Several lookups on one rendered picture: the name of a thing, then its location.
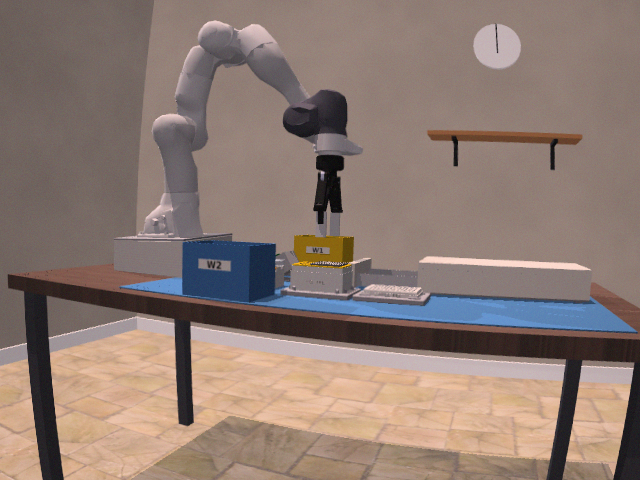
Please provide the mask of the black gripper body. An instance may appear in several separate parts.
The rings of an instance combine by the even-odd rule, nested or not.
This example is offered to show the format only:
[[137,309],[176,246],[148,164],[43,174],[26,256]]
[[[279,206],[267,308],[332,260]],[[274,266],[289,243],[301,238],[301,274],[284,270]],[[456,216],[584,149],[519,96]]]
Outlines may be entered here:
[[328,172],[328,185],[331,185],[332,177],[337,177],[337,171],[344,169],[343,156],[337,155],[319,155],[316,157],[316,169],[323,170],[322,172]]

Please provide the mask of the blue open-top bin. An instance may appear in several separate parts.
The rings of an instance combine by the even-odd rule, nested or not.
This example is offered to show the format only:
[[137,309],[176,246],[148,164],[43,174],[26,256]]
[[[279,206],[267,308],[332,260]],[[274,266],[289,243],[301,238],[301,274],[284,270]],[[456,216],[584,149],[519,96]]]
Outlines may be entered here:
[[276,244],[191,241],[182,247],[182,294],[239,302],[275,295]]

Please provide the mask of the blue bench mat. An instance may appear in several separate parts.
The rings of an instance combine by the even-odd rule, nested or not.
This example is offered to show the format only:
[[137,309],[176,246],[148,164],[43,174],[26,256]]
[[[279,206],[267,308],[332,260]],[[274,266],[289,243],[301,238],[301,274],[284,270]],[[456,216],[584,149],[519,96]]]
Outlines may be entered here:
[[182,294],[182,278],[138,283],[119,288],[253,306],[395,320],[591,332],[637,333],[590,297],[590,302],[435,295],[424,306],[281,295],[239,302]]

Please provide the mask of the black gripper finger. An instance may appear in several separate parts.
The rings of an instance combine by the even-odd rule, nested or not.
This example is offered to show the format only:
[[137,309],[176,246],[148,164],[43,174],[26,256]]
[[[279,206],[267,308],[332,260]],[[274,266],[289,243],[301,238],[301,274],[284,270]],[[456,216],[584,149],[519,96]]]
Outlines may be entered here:
[[318,182],[313,211],[316,211],[315,237],[326,237],[327,232],[327,205],[330,192],[333,190],[336,177],[332,177],[331,185],[328,185],[328,172],[318,172]]
[[343,213],[342,202],[341,202],[340,179],[341,179],[340,177],[336,177],[335,190],[332,190],[329,196],[329,202],[330,202],[330,208],[331,208],[330,236],[340,236],[340,213]]

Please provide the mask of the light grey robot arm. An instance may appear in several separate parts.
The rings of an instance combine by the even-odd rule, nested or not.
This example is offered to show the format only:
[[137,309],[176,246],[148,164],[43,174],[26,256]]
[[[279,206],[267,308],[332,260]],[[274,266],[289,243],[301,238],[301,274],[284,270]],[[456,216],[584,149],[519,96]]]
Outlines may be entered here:
[[247,63],[260,80],[284,95],[290,104],[283,115],[284,128],[314,143],[314,153],[363,153],[362,146],[347,139],[345,96],[324,89],[310,97],[265,28],[252,24],[236,30],[211,21],[200,30],[198,42],[180,74],[175,93],[177,114],[162,115],[153,123],[153,139],[164,165],[165,193],[161,205],[145,219],[144,232],[139,232],[143,234],[137,237],[204,235],[199,216],[198,168],[192,152],[207,143],[206,105],[216,69],[222,64],[228,68]]

